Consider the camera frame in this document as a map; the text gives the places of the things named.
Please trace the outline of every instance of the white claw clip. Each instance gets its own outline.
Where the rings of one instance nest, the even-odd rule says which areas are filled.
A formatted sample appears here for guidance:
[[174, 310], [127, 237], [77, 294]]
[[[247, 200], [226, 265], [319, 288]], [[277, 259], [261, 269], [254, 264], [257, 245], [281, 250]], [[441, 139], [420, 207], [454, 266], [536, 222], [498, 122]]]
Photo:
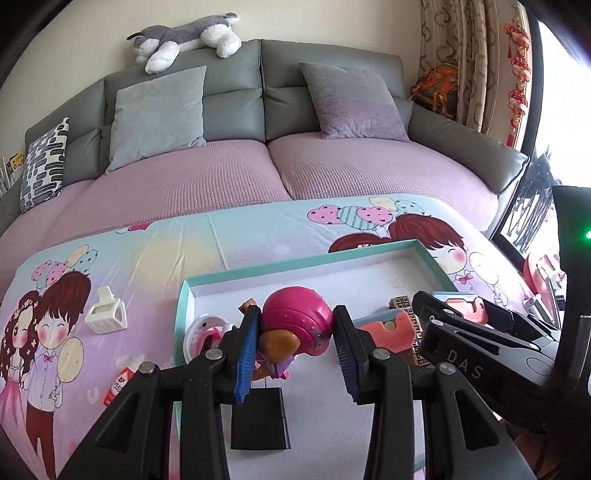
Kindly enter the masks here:
[[95, 303], [86, 314], [84, 322], [95, 333], [111, 333], [127, 328], [125, 303], [115, 298], [111, 289], [101, 287], [96, 290], [99, 302]]

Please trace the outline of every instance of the sofa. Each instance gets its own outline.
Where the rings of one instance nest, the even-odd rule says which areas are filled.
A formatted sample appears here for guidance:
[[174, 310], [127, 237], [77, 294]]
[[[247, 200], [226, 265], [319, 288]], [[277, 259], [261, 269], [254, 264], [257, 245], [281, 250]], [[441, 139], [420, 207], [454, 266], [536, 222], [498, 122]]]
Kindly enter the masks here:
[[[411, 142], [321, 140], [299, 61], [378, 72]], [[202, 65], [207, 144], [105, 174], [117, 91]], [[244, 205], [419, 194], [447, 203], [487, 231], [505, 210], [527, 157], [406, 96], [398, 56], [275, 40], [245, 42], [228, 59], [210, 48], [184, 52], [158, 75], [147, 75], [142, 65], [107, 75], [25, 134], [28, 147], [70, 117], [62, 193], [21, 215], [18, 181], [0, 201], [0, 300], [18, 266], [42, 249], [136, 223]]]

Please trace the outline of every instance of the pink sofa cover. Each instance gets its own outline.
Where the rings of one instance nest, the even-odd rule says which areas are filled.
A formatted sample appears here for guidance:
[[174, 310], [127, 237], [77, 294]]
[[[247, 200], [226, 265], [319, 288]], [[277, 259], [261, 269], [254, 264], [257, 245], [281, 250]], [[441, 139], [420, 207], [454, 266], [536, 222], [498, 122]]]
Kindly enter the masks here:
[[54, 199], [20, 215], [0, 236], [0, 302], [17, 268], [43, 249], [43, 240], [51, 226], [92, 183], [93, 180], [85, 180], [67, 186]]
[[269, 152], [294, 200], [411, 193], [447, 203], [480, 231], [498, 208], [497, 196], [470, 170], [414, 142], [305, 133], [273, 140]]
[[209, 142], [66, 187], [19, 216], [0, 237], [0, 301], [19, 265], [38, 251], [123, 226], [291, 200], [266, 146]]

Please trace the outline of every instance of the stuffed husky toy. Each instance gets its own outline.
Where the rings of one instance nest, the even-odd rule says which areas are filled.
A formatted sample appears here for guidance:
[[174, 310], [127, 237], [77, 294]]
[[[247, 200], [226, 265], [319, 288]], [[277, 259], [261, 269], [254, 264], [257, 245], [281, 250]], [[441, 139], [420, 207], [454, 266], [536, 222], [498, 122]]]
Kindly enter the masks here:
[[133, 39], [135, 62], [146, 62], [146, 73], [160, 73], [170, 67], [182, 51], [204, 46], [216, 49], [220, 58], [226, 59], [242, 46], [232, 25], [240, 18], [233, 13], [210, 15], [179, 27], [153, 25], [127, 37]]

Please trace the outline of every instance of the lavender throw pillow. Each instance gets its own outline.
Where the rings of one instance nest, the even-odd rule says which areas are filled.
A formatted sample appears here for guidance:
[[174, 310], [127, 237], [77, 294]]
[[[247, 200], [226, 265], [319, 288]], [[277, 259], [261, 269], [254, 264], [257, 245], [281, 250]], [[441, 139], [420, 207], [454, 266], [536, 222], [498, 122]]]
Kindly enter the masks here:
[[300, 62], [323, 139], [383, 138], [408, 142], [396, 104], [375, 72]]

